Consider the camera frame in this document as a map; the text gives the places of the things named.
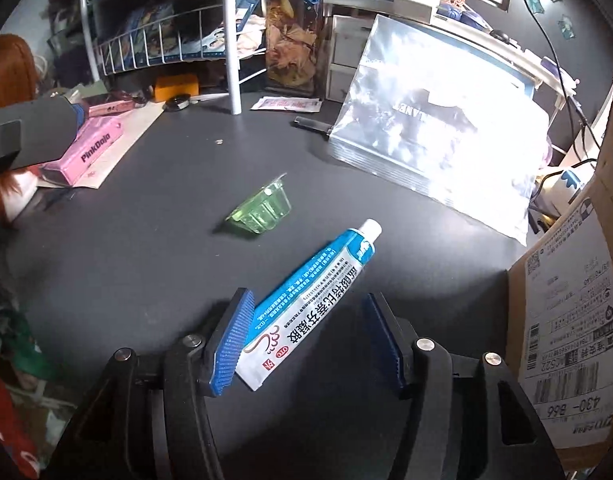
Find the white drawer organizer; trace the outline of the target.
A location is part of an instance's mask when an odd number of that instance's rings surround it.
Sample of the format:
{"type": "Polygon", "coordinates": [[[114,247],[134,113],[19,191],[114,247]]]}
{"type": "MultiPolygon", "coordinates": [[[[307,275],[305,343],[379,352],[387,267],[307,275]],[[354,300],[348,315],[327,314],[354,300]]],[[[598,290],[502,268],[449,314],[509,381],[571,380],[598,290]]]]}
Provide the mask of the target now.
{"type": "Polygon", "coordinates": [[[342,103],[346,99],[372,27],[368,18],[333,17],[325,84],[328,101],[342,103]]]}

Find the pink PinkDolo box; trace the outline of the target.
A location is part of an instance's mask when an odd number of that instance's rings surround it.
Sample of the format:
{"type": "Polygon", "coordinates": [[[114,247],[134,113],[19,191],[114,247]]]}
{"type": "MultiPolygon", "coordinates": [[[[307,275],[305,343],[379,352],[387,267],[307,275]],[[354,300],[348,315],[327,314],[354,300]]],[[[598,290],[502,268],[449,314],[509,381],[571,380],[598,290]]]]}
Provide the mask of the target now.
{"type": "Polygon", "coordinates": [[[122,134],[123,125],[118,117],[87,119],[61,158],[41,166],[42,178],[56,185],[74,185],[122,134]]]}

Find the orange small box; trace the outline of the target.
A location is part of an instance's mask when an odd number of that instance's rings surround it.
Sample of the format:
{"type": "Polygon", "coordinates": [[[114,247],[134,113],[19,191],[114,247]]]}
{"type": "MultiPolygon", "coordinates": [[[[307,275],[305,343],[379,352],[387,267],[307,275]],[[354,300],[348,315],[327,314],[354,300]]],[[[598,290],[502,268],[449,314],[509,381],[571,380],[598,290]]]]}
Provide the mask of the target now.
{"type": "Polygon", "coordinates": [[[165,102],[174,96],[198,96],[200,84],[195,74],[159,76],[154,85],[154,102],[165,102]]]}

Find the white pink sachet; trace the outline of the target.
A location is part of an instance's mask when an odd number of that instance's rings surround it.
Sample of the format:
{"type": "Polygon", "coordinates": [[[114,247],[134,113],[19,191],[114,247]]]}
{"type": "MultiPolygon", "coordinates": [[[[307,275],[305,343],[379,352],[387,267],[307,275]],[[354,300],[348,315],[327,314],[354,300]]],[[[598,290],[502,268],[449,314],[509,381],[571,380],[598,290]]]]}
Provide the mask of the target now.
{"type": "Polygon", "coordinates": [[[275,110],[275,112],[318,113],[322,101],[311,98],[295,98],[294,96],[262,96],[251,107],[251,110],[275,110]]]}

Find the clear plastic zip bag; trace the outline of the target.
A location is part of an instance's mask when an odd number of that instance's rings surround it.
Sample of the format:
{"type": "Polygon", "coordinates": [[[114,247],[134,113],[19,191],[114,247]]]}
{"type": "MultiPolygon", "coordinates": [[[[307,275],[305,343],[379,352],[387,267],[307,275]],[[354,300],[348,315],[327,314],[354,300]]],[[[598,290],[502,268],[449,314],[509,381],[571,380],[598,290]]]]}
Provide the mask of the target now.
{"type": "Polygon", "coordinates": [[[529,84],[510,68],[379,15],[328,151],[524,243],[548,128],[529,84]]]}

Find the blue white ointment tube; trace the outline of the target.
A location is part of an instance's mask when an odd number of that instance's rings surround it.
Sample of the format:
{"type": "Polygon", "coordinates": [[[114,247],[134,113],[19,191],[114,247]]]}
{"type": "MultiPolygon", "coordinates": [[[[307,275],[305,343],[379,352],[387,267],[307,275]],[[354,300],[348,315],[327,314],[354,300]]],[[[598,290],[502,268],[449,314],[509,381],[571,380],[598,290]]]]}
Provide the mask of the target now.
{"type": "Polygon", "coordinates": [[[373,219],[346,230],[258,304],[236,366],[236,374],[250,390],[260,389],[339,304],[375,255],[382,232],[373,219]]]}

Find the brown cardboard box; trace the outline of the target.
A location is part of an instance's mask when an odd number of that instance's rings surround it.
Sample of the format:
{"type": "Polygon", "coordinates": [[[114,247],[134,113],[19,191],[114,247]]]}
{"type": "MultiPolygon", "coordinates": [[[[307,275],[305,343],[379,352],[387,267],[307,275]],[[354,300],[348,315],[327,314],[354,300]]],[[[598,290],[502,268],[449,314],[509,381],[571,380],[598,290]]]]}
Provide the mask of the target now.
{"type": "Polygon", "coordinates": [[[508,271],[506,362],[567,470],[613,443],[613,102],[590,182],[508,271]]]}

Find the black marker pen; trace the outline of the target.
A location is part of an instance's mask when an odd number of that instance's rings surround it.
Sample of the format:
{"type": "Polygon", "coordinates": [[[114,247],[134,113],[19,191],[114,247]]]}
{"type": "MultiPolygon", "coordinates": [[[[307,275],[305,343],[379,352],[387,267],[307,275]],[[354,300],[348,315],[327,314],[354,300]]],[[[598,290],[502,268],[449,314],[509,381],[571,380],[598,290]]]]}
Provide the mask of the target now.
{"type": "Polygon", "coordinates": [[[294,118],[291,125],[306,131],[321,134],[325,136],[325,138],[331,135],[331,129],[333,128],[332,125],[326,124],[326,122],[319,122],[318,120],[302,116],[294,118]]]}

